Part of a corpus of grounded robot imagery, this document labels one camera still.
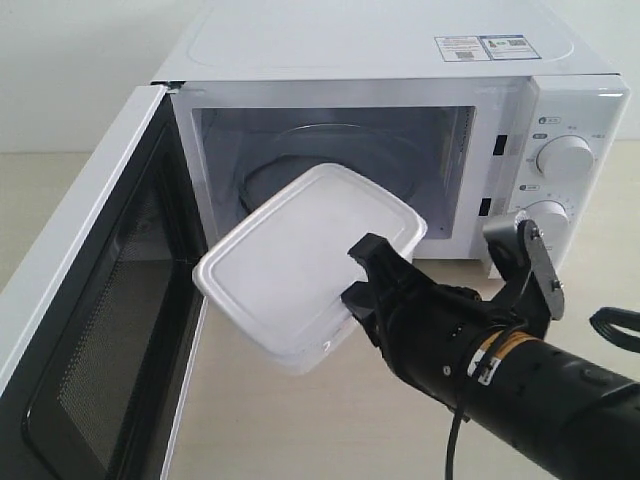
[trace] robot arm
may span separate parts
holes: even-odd
[[[638,478],[640,385],[543,340],[564,296],[532,220],[485,238],[505,280],[491,300],[434,282],[373,234],[349,251],[368,282],[342,300],[394,374],[455,412],[454,429],[468,416],[562,480]]]

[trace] plastic food container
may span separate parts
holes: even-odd
[[[411,260],[427,230],[407,204],[335,164],[298,177],[194,269],[202,293],[294,374],[311,370],[357,325],[340,294],[364,271],[348,250],[366,233]]]

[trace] microwave top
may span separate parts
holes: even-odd
[[[539,0],[213,0],[153,82],[616,73]]]

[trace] white wall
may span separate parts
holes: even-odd
[[[640,92],[640,2],[545,1]],[[0,151],[92,150],[203,2],[0,0]],[[620,136],[640,139],[640,95]]]

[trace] microwave control panel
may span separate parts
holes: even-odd
[[[531,79],[507,211],[525,209],[558,265],[603,166],[629,91],[617,75]]]

